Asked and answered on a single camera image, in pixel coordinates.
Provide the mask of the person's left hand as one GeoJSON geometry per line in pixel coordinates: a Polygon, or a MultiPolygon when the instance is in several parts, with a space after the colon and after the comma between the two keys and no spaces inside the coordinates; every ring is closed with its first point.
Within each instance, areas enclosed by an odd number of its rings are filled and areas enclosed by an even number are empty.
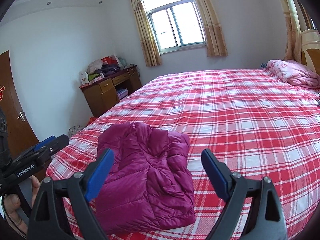
{"type": "MultiPolygon", "coordinates": [[[[31,176],[30,179],[32,185],[31,205],[33,206],[41,184],[35,176],[31,176]]],[[[7,223],[16,233],[18,233],[21,237],[25,239],[28,226],[17,213],[17,210],[20,208],[20,205],[21,202],[18,195],[5,195],[3,199],[3,208],[6,211],[5,218],[7,220],[7,223]]]]}

